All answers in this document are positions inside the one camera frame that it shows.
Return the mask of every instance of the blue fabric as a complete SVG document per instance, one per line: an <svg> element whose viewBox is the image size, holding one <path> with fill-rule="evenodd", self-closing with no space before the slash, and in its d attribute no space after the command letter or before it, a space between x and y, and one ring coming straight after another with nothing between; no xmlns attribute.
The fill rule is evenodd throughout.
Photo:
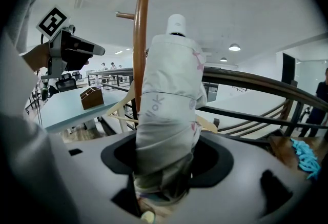
<svg viewBox="0 0 328 224"><path fill-rule="evenodd" d="M307 177L308 179L311 177L317 179L320 172L320 166L317 163L317 157L314 155L313 150L304 141L298 141L292 138L291 141L293 142L293 148L295 148L296 155L298 155L299 158L298 166L300 169L306 172L311 172Z"/></svg>

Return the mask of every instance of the wooden box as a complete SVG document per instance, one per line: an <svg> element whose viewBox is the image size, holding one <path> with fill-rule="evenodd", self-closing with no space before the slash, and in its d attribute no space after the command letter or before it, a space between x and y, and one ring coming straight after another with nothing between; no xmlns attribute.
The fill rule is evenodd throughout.
<svg viewBox="0 0 328 224"><path fill-rule="evenodd" d="M104 103L103 93L98 87L91 87L80 94L83 109L99 106Z"/></svg>

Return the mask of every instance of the cable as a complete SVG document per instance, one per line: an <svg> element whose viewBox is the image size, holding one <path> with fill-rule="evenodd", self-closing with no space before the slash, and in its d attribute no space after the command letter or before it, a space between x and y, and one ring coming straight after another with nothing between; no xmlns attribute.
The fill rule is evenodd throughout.
<svg viewBox="0 0 328 224"><path fill-rule="evenodd" d="M36 108L37 119L39 121L39 125L42 126L42 118L41 118L40 104L39 104L39 100L37 99L37 84L35 86L34 94L35 94L35 99L36 99L36 102L37 102L37 108Z"/></svg>

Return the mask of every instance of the light blue table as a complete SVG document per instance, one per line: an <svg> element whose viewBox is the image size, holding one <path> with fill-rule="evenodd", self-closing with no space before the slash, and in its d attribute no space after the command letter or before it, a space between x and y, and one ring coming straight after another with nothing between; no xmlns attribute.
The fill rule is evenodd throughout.
<svg viewBox="0 0 328 224"><path fill-rule="evenodd" d="M104 104L84 110L80 94L88 88L54 94L40 111L42 127L51 133L61 132L104 115L108 109L124 98L124 95L102 90ZM34 121L39 124L37 116Z"/></svg>

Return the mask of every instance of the black hole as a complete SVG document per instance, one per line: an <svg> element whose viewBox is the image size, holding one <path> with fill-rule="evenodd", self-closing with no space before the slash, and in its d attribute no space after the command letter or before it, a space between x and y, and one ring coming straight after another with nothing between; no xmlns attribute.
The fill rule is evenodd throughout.
<svg viewBox="0 0 328 224"><path fill-rule="evenodd" d="M193 177L196 177L213 168L219 160L216 150L206 143L199 141L194 151L192 163Z"/></svg>
<svg viewBox="0 0 328 224"><path fill-rule="evenodd" d="M82 153L83 151L81 149L76 148L76 149L69 150L68 152L70 152L71 156L75 156L79 153Z"/></svg>

